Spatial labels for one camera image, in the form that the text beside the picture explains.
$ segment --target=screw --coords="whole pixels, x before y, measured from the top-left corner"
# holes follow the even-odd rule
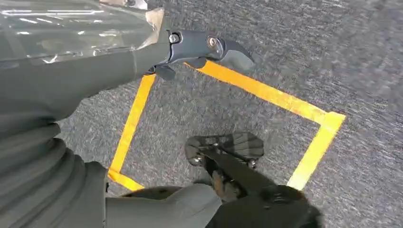
[[[178,36],[178,34],[173,33],[169,35],[168,39],[171,44],[174,44],[178,43],[181,38]]]
[[[210,48],[215,48],[217,46],[217,39],[214,37],[209,37],[207,38],[207,45]]]
[[[249,168],[251,168],[251,169],[255,169],[255,168],[256,168],[256,161],[255,161],[255,160],[250,160],[250,161],[248,162],[248,166],[249,166]]]

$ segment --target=plastic wrap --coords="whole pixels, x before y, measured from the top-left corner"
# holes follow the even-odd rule
[[[158,41],[163,9],[91,0],[0,0],[0,68],[144,48]]]

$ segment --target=yellow tape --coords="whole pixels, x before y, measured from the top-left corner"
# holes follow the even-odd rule
[[[345,115],[334,112],[329,112],[325,115],[324,122],[289,179],[288,186],[298,190],[302,190],[305,187],[344,119]]]
[[[137,124],[145,107],[145,103],[147,102],[148,94],[150,93],[154,80],[155,75],[148,75],[142,78],[136,98],[133,101],[129,116],[127,117],[122,136],[120,137],[115,156],[109,168],[109,177],[131,190],[142,186],[128,177],[121,175],[120,170],[122,169],[127,151],[129,150],[130,143],[134,132],[136,131]]]
[[[220,81],[244,89],[257,97],[280,106],[290,112],[321,124],[319,131],[287,184],[295,189],[302,190],[331,144],[334,136],[343,123],[345,116],[334,112],[327,113],[308,102],[302,101],[294,96],[210,61],[207,62],[205,67],[197,70]],[[132,191],[142,189],[143,186],[120,174],[120,170],[123,166],[130,142],[144,109],[154,79],[154,75],[145,76],[141,81],[140,88],[133,102],[132,109],[130,110],[122,137],[119,141],[115,157],[108,173],[111,179]]]
[[[118,172],[115,172],[113,170],[108,171],[108,177],[113,179],[115,182],[125,186],[127,189],[131,191],[137,191],[140,189],[143,189],[144,187],[135,182],[134,180],[126,177],[123,174],[120,174]]]
[[[318,124],[321,124],[325,117],[325,111],[306,101],[281,92],[280,90],[220,66],[216,63],[207,61],[206,66],[197,70],[220,81],[237,86],[263,100],[280,106]]]

